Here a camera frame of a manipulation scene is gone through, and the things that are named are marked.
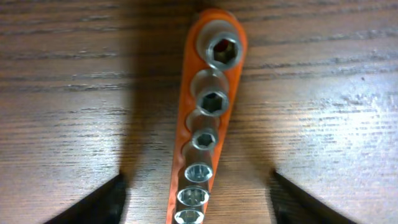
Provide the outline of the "orange socket bit rail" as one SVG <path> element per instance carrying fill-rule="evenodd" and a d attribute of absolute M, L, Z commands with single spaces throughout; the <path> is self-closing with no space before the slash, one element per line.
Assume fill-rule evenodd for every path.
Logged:
<path fill-rule="evenodd" d="M 247 49 L 224 9 L 202 11 L 188 31 L 166 224 L 204 221 Z"/>

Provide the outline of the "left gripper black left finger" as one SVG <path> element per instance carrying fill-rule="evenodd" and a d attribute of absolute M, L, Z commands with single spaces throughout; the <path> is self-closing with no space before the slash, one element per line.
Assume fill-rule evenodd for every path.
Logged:
<path fill-rule="evenodd" d="M 124 174 L 118 174 L 45 224 L 120 224 L 126 195 Z"/>

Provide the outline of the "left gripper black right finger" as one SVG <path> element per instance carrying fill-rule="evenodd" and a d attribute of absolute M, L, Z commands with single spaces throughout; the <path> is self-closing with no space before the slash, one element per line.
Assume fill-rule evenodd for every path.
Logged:
<path fill-rule="evenodd" d="M 277 224 L 356 224 L 317 200 L 276 170 L 270 173 L 269 193 Z"/>

